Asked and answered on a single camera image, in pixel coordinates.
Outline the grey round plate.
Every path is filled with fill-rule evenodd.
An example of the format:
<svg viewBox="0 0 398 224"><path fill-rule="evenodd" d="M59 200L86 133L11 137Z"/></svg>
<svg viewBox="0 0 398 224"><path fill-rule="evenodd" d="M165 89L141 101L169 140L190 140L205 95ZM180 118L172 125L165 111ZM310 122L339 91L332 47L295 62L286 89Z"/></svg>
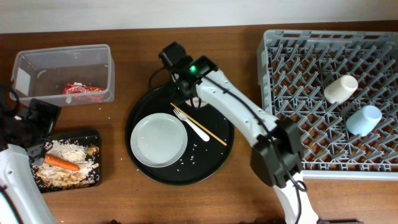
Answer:
<svg viewBox="0 0 398 224"><path fill-rule="evenodd" d="M130 137L131 151L142 164L160 168L179 160L186 150L188 134L182 122L167 113L142 118Z"/></svg>

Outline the black rectangular waste tray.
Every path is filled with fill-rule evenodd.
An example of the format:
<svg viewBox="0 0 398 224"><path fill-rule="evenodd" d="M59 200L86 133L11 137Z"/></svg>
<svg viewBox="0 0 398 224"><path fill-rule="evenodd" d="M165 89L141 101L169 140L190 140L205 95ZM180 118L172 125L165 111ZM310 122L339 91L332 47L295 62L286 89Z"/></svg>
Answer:
<svg viewBox="0 0 398 224"><path fill-rule="evenodd" d="M94 129L86 129L83 131L72 131L68 133L57 133L50 137L50 142L52 141L67 141L70 142L78 141L78 143L89 146L91 144L99 147L99 162L100 162L100 182L101 182L101 137L99 133Z"/></svg>

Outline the light blue cup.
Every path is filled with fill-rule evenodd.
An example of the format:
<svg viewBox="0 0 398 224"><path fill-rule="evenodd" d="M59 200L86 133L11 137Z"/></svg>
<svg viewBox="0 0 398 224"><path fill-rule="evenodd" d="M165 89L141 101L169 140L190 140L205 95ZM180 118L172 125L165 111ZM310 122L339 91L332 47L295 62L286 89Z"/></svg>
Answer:
<svg viewBox="0 0 398 224"><path fill-rule="evenodd" d="M346 120L346 127L351 134L367 136L380 122L381 110L373 105L367 105L355 112Z"/></svg>

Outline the orange carrot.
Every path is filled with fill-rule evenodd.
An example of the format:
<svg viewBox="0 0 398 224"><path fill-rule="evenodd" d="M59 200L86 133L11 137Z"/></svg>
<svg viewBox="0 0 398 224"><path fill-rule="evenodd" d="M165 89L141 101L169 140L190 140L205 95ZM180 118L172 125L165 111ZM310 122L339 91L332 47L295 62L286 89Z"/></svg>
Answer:
<svg viewBox="0 0 398 224"><path fill-rule="evenodd" d="M65 161L59 157L53 156L51 154L46 154L44 157L44 164L50 166L60 167L62 169L67 169L71 171L79 171L80 167L72 162Z"/></svg>

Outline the white tissue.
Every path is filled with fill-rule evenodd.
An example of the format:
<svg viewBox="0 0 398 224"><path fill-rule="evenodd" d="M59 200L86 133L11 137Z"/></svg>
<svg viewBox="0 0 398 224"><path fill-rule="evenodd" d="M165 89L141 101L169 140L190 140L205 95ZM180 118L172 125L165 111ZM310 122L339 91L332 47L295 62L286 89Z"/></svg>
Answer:
<svg viewBox="0 0 398 224"><path fill-rule="evenodd" d="M66 98L66 103L67 104L70 104L71 102L72 102L72 96L71 96L71 94L69 94L68 96L67 96L67 98Z"/></svg>

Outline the wooden chopstick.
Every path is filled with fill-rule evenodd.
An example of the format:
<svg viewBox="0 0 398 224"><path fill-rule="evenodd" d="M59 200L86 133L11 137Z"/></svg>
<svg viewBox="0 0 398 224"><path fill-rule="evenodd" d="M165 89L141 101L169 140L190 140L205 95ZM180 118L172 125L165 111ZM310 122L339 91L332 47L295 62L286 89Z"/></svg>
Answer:
<svg viewBox="0 0 398 224"><path fill-rule="evenodd" d="M173 103L170 103L170 105L171 105L173 108L176 108L176 109L178 109L179 111L181 111L184 115L186 115L187 118L188 118L190 121L192 121L192 122L193 122L194 124L196 124L199 128L201 128L204 132L206 132L207 135L209 135L210 138L212 137L212 138L214 138L215 140L217 140L219 143L221 143L222 145L227 146L227 144L226 144L223 140L221 140L218 136L216 136L215 134L213 134L210 130L206 129L202 124L200 124L198 121L194 120L191 116L189 116L188 114L186 114L186 113L185 113L184 111L182 111L179 107L175 106Z"/></svg>

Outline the red snack wrapper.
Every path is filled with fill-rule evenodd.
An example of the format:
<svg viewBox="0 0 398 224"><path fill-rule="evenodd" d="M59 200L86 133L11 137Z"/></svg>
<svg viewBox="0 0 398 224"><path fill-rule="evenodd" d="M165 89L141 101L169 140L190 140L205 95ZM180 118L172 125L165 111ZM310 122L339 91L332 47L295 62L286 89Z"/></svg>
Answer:
<svg viewBox="0 0 398 224"><path fill-rule="evenodd" d="M75 99L99 103L104 100L104 93L99 93L99 91L104 91L104 88L87 86L82 83L75 82L73 84L67 83L63 89L63 94L70 95L84 93L84 95L75 96Z"/></svg>

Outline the pink small bowl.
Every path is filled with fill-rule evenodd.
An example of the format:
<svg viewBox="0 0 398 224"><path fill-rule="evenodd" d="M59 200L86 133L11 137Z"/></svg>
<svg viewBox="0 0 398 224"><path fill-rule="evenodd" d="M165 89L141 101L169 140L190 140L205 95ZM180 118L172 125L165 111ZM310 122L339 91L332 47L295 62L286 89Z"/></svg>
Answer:
<svg viewBox="0 0 398 224"><path fill-rule="evenodd" d="M199 97L194 97L189 100L186 100L185 103L193 108L202 108L208 104Z"/></svg>

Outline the white plastic fork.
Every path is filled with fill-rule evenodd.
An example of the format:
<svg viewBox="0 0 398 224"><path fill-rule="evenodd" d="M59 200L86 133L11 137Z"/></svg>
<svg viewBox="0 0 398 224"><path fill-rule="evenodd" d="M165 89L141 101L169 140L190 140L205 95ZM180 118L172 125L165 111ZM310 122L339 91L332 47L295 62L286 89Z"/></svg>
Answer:
<svg viewBox="0 0 398 224"><path fill-rule="evenodd" d="M199 128L196 124L194 124L192 121L190 121L186 115L184 115L181 111L178 109L174 108L173 109L175 115L181 120L186 122L193 130L198 134L198 136L205 142L208 142L210 140L209 135L207 135L206 132L204 132L201 128Z"/></svg>

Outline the grey dishwasher rack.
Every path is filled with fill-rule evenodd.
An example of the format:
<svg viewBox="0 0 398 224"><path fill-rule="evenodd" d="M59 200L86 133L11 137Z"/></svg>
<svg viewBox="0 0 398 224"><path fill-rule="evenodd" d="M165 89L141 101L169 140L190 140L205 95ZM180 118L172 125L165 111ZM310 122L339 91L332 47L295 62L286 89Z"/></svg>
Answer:
<svg viewBox="0 0 398 224"><path fill-rule="evenodd" d="M263 109L299 126L307 179L397 179L397 34L267 30L257 48ZM358 89L331 104L325 88L351 75ZM367 105L382 118L367 135L346 120Z"/></svg>

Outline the round black serving tray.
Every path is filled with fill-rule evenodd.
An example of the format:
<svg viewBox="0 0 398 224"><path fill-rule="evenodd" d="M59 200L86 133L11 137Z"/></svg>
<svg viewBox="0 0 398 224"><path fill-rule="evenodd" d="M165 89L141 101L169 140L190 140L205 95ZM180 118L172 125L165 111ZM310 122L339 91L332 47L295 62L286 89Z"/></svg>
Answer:
<svg viewBox="0 0 398 224"><path fill-rule="evenodd" d="M234 126L211 105L193 108L186 103L182 103L178 106L182 111L218 136L227 146L222 145L212 137L208 142L203 141L186 122L179 119L188 134L188 143L182 157L167 167L146 166L140 163L131 151L130 137L132 130L142 118L150 114L167 113L177 118L170 101L169 89L162 86L148 92L136 103L126 125L127 151L137 168L151 179L171 185L193 184L215 173L228 158L234 142Z"/></svg>

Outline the clear plastic bin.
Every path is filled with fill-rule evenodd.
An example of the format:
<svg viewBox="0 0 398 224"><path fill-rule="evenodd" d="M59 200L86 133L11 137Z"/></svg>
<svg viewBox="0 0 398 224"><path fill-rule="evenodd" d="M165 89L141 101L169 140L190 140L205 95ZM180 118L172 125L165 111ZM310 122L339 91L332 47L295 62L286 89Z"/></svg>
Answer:
<svg viewBox="0 0 398 224"><path fill-rule="evenodd" d="M11 76L12 89L22 104L34 98L56 106L85 105L95 102L77 100L66 103L67 83L82 83L104 88L104 100L114 101L115 67L111 49L106 44L25 50L17 54Z"/></svg>

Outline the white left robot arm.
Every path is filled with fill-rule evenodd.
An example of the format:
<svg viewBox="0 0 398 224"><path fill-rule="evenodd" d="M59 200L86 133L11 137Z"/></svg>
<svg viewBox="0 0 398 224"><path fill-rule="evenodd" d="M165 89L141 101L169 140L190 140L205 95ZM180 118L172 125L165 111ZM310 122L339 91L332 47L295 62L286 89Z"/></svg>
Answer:
<svg viewBox="0 0 398 224"><path fill-rule="evenodd" d="M61 107L32 99L1 108L1 223L55 223L32 175L50 147Z"/></svg>

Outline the brown mushroom piece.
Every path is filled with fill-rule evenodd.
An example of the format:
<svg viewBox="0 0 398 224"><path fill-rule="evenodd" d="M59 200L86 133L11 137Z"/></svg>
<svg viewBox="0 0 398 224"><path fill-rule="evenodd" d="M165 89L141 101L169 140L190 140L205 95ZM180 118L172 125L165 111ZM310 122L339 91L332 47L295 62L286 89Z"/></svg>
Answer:
<svg viewBox="0 0 398 224"><path fill-rule="evenodd" d="M96 154L98 152L99 152L99 147L98 146L91 145L90 147L88 147L86 149L86 154L88 156L93 156L94 154Z"/></svg>

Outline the white cup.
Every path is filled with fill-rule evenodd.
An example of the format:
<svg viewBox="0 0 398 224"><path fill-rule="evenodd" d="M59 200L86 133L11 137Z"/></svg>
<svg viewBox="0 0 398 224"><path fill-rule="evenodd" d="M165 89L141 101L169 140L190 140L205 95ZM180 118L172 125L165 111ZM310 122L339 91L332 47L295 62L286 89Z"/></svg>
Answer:
<svg viewBox="0 0 398 224"><path fill-rule="evenodd" d="M341 104L358 89L358 81L351 75L343 75L325 88L324 96L331 104Z"/></svg>

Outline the pile of rice scraps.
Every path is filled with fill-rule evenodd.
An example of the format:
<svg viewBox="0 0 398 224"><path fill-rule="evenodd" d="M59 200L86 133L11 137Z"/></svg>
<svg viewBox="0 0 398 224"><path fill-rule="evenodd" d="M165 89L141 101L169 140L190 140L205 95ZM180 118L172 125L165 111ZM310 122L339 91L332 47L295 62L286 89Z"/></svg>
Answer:
<svg viewBox="0 0 398 224"><path fill-rule="evenodd" d="M52 141L43 164L31 169L42 193L92 187L100 182L100 148L78 141Z"/></svg>

